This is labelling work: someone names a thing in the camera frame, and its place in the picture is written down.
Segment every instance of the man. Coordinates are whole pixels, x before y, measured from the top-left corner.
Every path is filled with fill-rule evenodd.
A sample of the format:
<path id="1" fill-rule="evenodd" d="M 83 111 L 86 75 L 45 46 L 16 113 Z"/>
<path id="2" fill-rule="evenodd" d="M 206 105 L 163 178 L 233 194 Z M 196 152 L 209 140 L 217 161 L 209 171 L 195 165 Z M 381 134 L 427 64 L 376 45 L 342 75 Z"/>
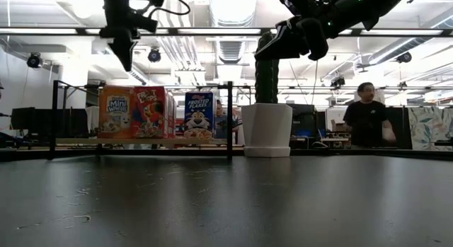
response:
<path id="1" fill-rule="evenodd" d="M 394 142 L 395 134 L 387 120 L 385 105 L 373 100 L 373 84 L 370 82 L 360 84 L 357 93 L 360 101 L 350 104 L 343 118 L 347 130 L 351 131 L 352 148 L 381 147 L 383 139 Z"/>
<path id="2" fill-rule="evenodd" d="M 233 116 L 233 132 L 238 130 L 238 118 Z M 227 115 L 224 114 L 222 102 L 217 99 L 216 110 L 215 110 L 215 138 L 226 139 L 227 138 Z"/>

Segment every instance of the plant pot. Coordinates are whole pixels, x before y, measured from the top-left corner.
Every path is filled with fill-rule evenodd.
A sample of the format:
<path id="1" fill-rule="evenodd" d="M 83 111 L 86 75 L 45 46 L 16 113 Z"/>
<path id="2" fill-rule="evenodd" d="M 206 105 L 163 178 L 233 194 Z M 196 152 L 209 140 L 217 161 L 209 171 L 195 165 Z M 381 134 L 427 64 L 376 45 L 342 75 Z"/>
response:
<path id="1" fill-rule="evenodd" d="M 291 149 L 292 108 L 285 104 L 257 103 L 241 108 L 244 153 L 249 157 L 288 157 Z"/>

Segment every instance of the cereal box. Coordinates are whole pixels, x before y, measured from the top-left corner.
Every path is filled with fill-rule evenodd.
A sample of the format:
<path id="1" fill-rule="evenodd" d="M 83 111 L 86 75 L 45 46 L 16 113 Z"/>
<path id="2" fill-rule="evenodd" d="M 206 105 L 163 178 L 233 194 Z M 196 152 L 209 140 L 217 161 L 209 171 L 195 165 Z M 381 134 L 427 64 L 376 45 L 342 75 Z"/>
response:
<path id="1" fill-rule="evenodd" d="M 135 87 L 132 136 L 136 138 L 173 138 L 173 97 L 164 87 Z"/>
<path id="2" fill-rule="evenodd" d="M 173 94 L 168 92 L 167 95 L 167 111 L 168 115 L 168 138 L 176 138 L 176 129 L 175 129 L 175 121 L 176 121 L 176 102 L 173 98 Z"/>
<path id="3" fill-rule="evenodd" d="M 99 94 L 99 138 L 131 138 L 132 87 L 106 86 Z"/>
<path id="4" fill-rule="evenodd" d="M 210 139 L 214 133 L 214 94 L 187 92 L 185 94 L 184 137 Z"/>

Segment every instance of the black pole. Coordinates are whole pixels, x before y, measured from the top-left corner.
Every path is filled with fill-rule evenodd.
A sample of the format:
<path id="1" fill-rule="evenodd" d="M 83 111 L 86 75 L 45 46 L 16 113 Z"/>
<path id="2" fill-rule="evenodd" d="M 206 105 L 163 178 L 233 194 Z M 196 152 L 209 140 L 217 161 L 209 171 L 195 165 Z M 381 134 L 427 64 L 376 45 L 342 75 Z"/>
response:
<path id="1" fill-rule="evenodd" d="M 229 81 L 228 87 L 228 106 L 226 109 L 226 152 L 228 160 L 233 159 L 233 82 Z"/>
<path id="2" fill-rule="evenodd" d="M 69 86 L 65 86 L 64 87 L 64 91 L 63 91 L 63 115 L 62 115 L 62 126 L 63 126 L 63 137 L 66 137 L 66 100 L 67 100 L 67 96 L 68 96 L 68 89 L 69 89 Z"/>
<path id="3" fill-rule="evenodd" d="M 58 113 L 58 80 L 54 81 L 52 89 L 52 118 L 50 126 L 50 149 L 49 149 L 49 160 L 55 157 L 55 147 L 57 145 L 57 113 Z"/>

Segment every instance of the desk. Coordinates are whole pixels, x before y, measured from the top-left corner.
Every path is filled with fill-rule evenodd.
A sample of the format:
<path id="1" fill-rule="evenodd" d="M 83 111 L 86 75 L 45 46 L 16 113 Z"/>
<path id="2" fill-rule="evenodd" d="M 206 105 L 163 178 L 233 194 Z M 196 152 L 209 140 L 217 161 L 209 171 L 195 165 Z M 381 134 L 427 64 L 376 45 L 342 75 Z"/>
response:
<path id="1" fill-rule="evenodd" d="M 453 246 L 452 179 L 453 163 L 381 156 L 13 161 L 0 163 L 0 241 Z"/>
<path id="2" fill-rule="evenodd" d="M 341 143 L 341 147 L 344 149 L 345 148 L 345 142 L 349 142 L 349 138 L 322 138 L 321 139 L 321 142 L 324 143 L 328 143 L 327 145 L 330 147 L 330 148 L 337 148 L 337 147 L 333 147 L 335 145 L 335 143 Z"/>
<path id="3" fill-rule="evenodd" d="M 291 142 L 306 142 L 306 149 L 310 149 L 310 137 L 307 137 L 307 136 L 291 137 L 289 139 L 289 142 L 290 143 Z"/>

